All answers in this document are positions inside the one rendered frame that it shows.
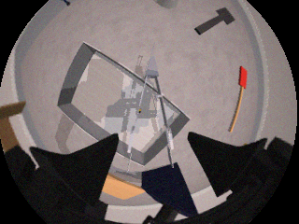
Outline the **light wooden board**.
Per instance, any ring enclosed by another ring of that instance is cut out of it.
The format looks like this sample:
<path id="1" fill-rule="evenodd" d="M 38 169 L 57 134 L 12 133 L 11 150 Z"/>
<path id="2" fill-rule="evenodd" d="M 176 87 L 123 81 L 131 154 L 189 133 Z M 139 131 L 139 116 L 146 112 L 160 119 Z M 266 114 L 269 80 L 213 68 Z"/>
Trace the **light wooden board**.
<path id="1" fill-rule="evenodd" d="M 126 180 L 119 179 L 118 176 L 110 175 L 109 173 L 102 191 L 120 199 L 132 198 L 135 195 L 145 193 L 142 187 L 126 182 Z"/>

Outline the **white round disc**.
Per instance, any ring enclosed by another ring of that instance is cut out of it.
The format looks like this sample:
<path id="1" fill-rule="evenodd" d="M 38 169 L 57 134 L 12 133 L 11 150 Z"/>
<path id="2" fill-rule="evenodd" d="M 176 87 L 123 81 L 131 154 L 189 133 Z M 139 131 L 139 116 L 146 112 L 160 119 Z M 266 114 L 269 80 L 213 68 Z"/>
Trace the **white round disc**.
<path id="1" fill-rule="evenodd" d="M 164 5 L 164 7 L 175 8 L 179 0 L 158 0 L 158 4 Z"/>

